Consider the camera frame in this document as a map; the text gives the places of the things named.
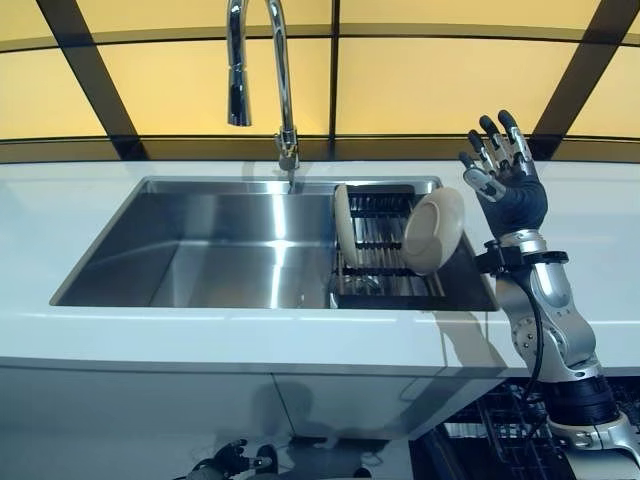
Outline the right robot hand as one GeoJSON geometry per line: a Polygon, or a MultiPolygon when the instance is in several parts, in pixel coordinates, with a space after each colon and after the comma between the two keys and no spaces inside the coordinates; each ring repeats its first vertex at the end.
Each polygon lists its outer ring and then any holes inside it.
{"type": "Polygon", "coordinates": [[[496,239],[520,230],[537,230],[548,209],[529,144],[514,117],[506,110],[493,121],[483,115],[467,138],[476,158],[462,152],[463,180],[476,193],[489,229],[496,239]]]}

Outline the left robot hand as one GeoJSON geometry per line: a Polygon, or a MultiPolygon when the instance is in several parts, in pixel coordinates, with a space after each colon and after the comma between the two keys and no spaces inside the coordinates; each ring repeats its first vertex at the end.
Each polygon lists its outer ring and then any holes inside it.
{"type": "Polygon", "coordinates": [[[199,461],[191,470],[188,479],[230,479],[248,471],[250,460],[244,455],[246,439],[232,441],[222,447],[211,458],[199,461]]]}

